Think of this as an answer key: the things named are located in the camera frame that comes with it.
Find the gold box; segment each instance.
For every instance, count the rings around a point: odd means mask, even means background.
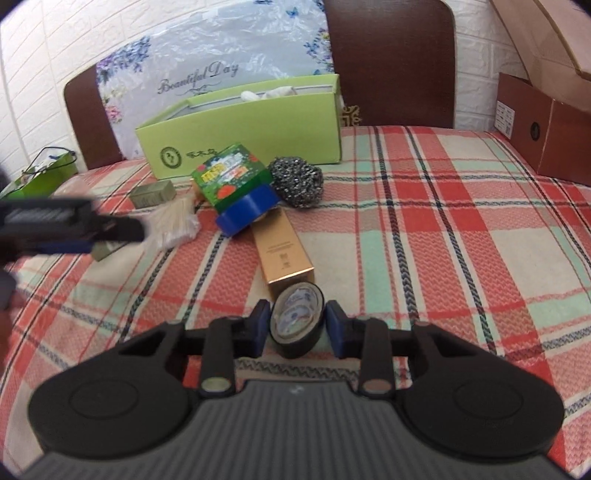
[[[294,283],[314,282],[314,266],[282,208],[270,210],[251,228],[273,298]]]

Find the black circular pad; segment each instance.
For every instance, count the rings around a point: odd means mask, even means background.
[[[89,419],[112,419],[125,415],[139,400],[138,390],[123,380],[94,380],[79,387],[70,398],[78,415]]]
[[[161,365],[121,355],[50,378],[31,397],[29,420],[46,451],[109,459],[161,443],[189,411],[186,390]]]
[[[419,434],[456,456],[484,461],[546,453],[564,418],[543,380],[488,355],[440,358],[404,394]]]

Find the green box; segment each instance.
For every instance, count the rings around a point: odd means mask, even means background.
[[[177,194],[173,182],[161,180],[147,185],[138,185],[129,192],[129,199],[136,208],[154,207],[172,200]]]
[[[240,144],[226,148],[199,165],[192,175],[218,213],[256,187],[273,181],[271,172]]]
[[[245,90],[262,94],[292,86],[297,95],[243,102]],[[275,157],[312,164],[338,163],[339,76],[291,77],[185,99],[137,128],[158,179],[188,176],[228,145],[240,143],[268,165]]]
[[[38,174],[27,184],[22,185],[20,179],[12,182],[0,193],[0,197],[11,200],[49,197],[62,183],[77,173],[76,159],[71,153],[65,153],[52,163],[46,171]]]
[[[127,242],[97,242],[92,247],[90,256],[95,262],[100,262],[125,245]]]

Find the small green box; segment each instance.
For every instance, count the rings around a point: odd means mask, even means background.
[[[95,262],[100,262],[125,245],[127,245],[127,242],[97,242],[92,247],[90,256]]]
[[[172,200],[177,194],[173,182],[161,180],[147,185],[138,185],[129,192],[129,199],[136,208],[147,208]]]
[[[209,203],[222,213],[231,204],[260,185],[269,185],[271,172],[243,145],[234,144],[199,165],[195,183]]]

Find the sticker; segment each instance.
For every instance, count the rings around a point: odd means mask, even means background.
[[[241,152],[212,161],[210,168],[201,175],[201,178],[205,182],[210,182],[220,177],[219,181],[228,183],[248,173],[248,168],[243,165],[244,161],[245,156]]]
[[[297,335],[312,321],[319,309],[318,297],[309,287],[300,287],[283,304],[277,322],[277,334],[283,338]]]
[[[515,110],[496,101],[495,128],[505,135],[509,140],[513,134],[513,122],[515,121]]]

